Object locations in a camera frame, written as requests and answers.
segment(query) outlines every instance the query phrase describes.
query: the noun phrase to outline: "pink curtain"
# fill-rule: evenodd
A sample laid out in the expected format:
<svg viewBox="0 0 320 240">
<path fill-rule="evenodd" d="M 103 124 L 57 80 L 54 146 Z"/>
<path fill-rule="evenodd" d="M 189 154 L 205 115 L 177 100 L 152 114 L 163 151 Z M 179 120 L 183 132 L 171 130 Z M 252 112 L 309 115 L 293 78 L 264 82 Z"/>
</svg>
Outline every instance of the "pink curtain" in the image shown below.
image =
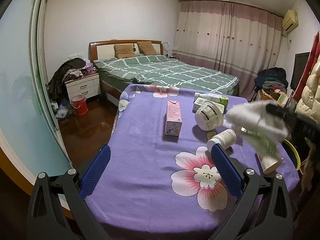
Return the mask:
<svg viewBox="0 0 320 240">
<path fill-rule="evenodd" d="M 261 9 L 184 1 L 173 54 L 187 64 L 238 77 L 240 96 L 249 98 L 258 72 L 276 64 L 281 30 L 282 18 Z"/>
</svg>

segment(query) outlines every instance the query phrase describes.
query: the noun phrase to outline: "green plaid bedding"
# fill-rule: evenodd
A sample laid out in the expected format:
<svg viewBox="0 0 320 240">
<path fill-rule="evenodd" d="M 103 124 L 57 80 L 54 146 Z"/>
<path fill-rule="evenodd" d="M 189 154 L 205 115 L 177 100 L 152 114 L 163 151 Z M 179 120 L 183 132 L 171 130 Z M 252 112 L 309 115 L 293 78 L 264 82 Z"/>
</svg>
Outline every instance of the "green plaid bedding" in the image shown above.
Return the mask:
<svg viewBox="0 0 320 240">
<path fill-rule="evenodd" d="M 95 60 L 100 80 L 119 91 L 131 83 L 175 86 L 231 94 L 238 78 L 203 67 L 185 64 L 165 56 Z"/>
</svg>

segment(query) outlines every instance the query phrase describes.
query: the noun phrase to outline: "bottle cap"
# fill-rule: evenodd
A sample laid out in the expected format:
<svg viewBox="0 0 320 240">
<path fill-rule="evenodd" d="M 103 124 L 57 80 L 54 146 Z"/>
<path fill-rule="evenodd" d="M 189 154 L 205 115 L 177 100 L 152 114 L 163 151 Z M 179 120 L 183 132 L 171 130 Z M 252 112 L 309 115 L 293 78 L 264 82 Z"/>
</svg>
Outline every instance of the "bottle cap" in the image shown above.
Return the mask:
<svg viewBox="0 0 320 240">
<path fill-rule="evenodd" d="M 196 93 L 195 93 L 195 98 L 194 98 L 194 100 L 193 100 L 193 101 L 196 101 L 196 100 L 197 100 L 197 98 L 199 97 L 199 95 L 200 95 L 200 93 L 196 92 Z"/>
<path fill-rule="evenodd" d="M 207 149 L 211 153 L 211 148 L 213 145 L 219 143 L 221 145 L 221 142 L 217 138 L 212 138 L 207 142 Z"/>
</svg>

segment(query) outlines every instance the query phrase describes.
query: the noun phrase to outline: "red bucket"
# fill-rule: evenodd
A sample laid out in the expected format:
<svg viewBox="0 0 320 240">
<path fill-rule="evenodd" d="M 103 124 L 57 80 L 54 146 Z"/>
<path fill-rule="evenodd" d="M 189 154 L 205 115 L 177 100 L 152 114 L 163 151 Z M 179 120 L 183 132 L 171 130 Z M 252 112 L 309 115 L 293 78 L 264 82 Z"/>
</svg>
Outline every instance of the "red bucket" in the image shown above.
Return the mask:
<svg viewBox="0 0 320 240">
<path fill-rule="evenodd" d="M 87 104 L 85 103 L 85 96 L 79 95 L 71 99 L 71 105 L 75 111 L 75 115 L 83 115 L 88 112 Z"/>
</svg>

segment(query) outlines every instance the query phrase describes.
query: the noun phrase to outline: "door frame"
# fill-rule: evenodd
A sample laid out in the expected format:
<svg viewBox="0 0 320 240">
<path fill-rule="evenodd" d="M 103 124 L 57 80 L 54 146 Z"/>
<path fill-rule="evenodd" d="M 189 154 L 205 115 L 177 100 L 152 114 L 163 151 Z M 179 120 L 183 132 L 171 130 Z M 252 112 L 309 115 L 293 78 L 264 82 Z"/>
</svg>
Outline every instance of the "door frame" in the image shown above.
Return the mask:
<svg viewBox="0 0 320 240">
<path fill-rule="evenodd" d="M 29 57 L 33 86 L 50 131 L 59 144 L 65 157 L 72 166 L 66 148 L 61 137 L 58 120 L 55 117 L 49 99 L 46 81 L 48 80 L 44 59 L 44 19 L 47 0 L 34 0 L 30 19 L 29 30 Z"/>
</svg>

